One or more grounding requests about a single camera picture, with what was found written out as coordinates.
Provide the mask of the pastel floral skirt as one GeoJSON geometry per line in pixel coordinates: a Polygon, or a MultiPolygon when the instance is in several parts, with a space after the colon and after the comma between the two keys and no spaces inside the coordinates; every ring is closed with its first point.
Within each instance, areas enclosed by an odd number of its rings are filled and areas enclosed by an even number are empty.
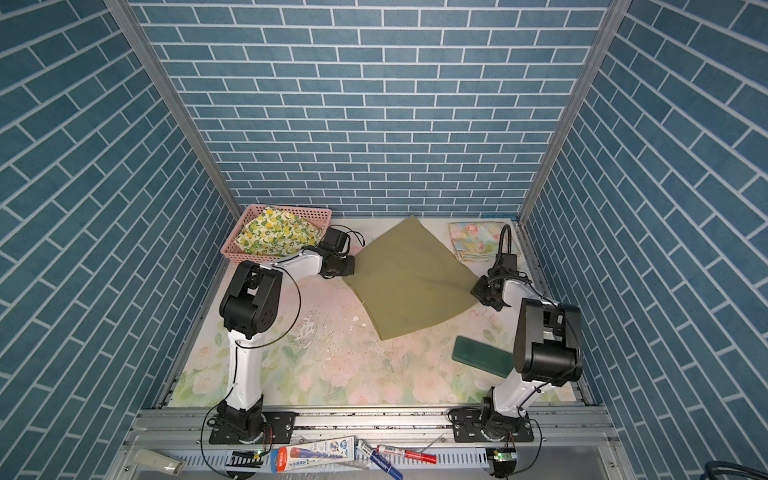
{"type": "Polygon", "coordinates": [[[492,261],[499,253],[502,233],[509,224],[494,221],[453,222],[448,225],[451,245],[458,260],[492,261]]]}

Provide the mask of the olive green skirt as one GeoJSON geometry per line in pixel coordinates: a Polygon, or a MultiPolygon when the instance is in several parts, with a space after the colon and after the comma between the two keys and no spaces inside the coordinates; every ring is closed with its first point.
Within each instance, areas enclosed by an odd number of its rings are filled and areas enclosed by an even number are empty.
{"type": "Polygon", "coordinates": [[[415,217],[387,230],[354,255],[345,283],[380,339],[436,326],[477,303],[477,276],[415,217]]]}

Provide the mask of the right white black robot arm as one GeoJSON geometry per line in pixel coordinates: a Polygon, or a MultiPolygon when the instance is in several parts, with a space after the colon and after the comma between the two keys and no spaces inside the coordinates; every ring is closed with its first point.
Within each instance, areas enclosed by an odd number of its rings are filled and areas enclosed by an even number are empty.
{"type": "Polygon", "coordinates": [[[578,380],[583,372],[581,310],[535,289],[526,274],[495,265],[471,293],[482,305],[518,314],[513,369],[484,399],[483,421],[521,421],[542,393],[578,380]]]}

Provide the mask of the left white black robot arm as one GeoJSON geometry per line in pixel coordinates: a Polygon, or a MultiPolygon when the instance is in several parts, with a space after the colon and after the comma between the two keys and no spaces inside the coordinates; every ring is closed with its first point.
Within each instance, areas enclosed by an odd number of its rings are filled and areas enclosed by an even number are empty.
{"type": "Polygon", "coordinates": [[[328,229],[317,245],[304,246],[286,257],[239,264],[219,307],[228,334],[230,362],[227,394],[216,407],[217,419],[247,438],[261,433],[265,423],[262,350],[278,341],[265,342],[263,338],[277,319],[283,279],[297,285],[305,277],[333,279],[353,273],[349,234],[335,228],[328,229]]]}

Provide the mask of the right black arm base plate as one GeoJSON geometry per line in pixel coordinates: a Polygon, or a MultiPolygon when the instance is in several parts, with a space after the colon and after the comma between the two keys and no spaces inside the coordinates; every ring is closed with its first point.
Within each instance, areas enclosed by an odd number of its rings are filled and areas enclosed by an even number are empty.
{"type": "Polygon", "coordinates": [[[447,412],[456,443],[532,442],[534,434],[527,417],[506,417],[473,407],[456,407],[447,412]]]}

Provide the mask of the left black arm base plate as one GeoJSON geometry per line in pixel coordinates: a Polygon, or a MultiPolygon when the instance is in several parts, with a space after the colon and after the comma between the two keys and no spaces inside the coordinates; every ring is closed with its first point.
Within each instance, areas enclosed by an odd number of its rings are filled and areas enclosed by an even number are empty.
{"type": "Polygon", "coordinates": [[[211,428],[210,444],[240,445],[262,443],[266,446],[288,444],[293,435],[296,413],[261,412],[244,425],[227,422],[219,414],[206,421],[211,428]]]}

